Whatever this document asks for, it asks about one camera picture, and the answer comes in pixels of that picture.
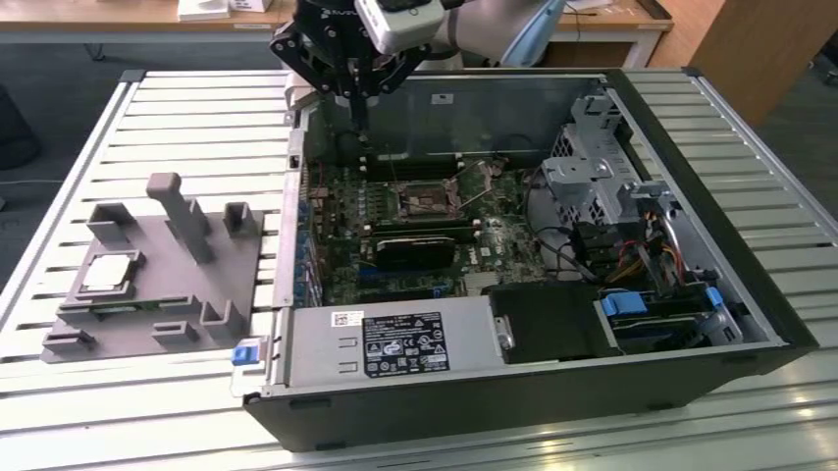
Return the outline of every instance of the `white box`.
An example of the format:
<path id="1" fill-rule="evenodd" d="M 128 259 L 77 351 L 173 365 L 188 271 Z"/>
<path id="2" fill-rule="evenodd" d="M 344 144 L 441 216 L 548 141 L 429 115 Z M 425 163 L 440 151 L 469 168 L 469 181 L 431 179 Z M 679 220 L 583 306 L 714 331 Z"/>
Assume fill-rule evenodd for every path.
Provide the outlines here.
<path id="1" fill-rule="evenodd" d="M 177 20 L 181 22 L 229 17 L 231 8 L 224 0 L 177 0 Z"/>
<path id="2" fill-rule="evenodd" d="M 271 6 L 271 0 L 229 0 L 231 10 L 235 12 L 264 13 Z"/>

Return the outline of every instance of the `white sticker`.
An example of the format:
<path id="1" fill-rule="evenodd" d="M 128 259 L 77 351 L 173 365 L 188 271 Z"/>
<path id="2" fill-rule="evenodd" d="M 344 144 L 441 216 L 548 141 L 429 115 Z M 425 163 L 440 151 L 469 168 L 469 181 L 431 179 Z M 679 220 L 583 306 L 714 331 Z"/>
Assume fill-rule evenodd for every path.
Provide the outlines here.
<path id="1" fill-rule="evenodd" d="M 335 311 L 331 313 L 331 327 L 357 327 L 364 320 L 364 311 Z"/>
<path id="2" fill-rule="evenodd" d="M 453 105 L 453 94 L 452 93 L 435 93 L 431 95 L 431 104 L 432 105 Z"/>
<path id="3" fill-rule="evenodd" d="M 260 25 L 259 23 L 236 23 L 235 29 L 271 29 L 271 25 Z"/>
<path id="4" fill-rule="evenodd" d="M 671 28 L 671 25 L 638 25 L 638 29 L 656 29 L 659 31 L 666 31 Z"/>

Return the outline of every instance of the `black chair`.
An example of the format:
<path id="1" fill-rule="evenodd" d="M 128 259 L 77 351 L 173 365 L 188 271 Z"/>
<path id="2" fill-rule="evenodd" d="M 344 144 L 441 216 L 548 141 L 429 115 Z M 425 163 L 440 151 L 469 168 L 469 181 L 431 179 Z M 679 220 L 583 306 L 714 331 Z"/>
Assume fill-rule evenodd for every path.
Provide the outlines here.
<path id="1" fill-rule="evenodd" d="M 33 160 L 38 152 L 37 138 L 8 90 L 0 85 L 0 170 L 20 167 Z"/>

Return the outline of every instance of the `barcode sticker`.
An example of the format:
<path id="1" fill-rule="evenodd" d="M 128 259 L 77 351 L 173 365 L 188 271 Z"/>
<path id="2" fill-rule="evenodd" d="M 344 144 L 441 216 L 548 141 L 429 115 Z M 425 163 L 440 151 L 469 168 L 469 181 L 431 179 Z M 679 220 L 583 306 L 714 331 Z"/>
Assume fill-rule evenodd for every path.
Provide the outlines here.
<path id="1" fill-rule="evenodd" d="M 335 311 L 331 313 L 331 327 L 359 327 L 364 311 Z"/>

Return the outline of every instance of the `motherboard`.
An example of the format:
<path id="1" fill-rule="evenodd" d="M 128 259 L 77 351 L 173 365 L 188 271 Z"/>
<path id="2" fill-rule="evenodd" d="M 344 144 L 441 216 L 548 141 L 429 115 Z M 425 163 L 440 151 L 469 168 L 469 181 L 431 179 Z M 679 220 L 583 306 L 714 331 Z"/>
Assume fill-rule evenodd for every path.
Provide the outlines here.
<path id="1" fill-rule="evenodd" d="M 522 210 L 527 170 L 477 157 L 437 180 L 405 179 L 391 161 L 383 178 L 363 170 L 309 178 L 323 304 L 479 295 L 550 275 Z"/>

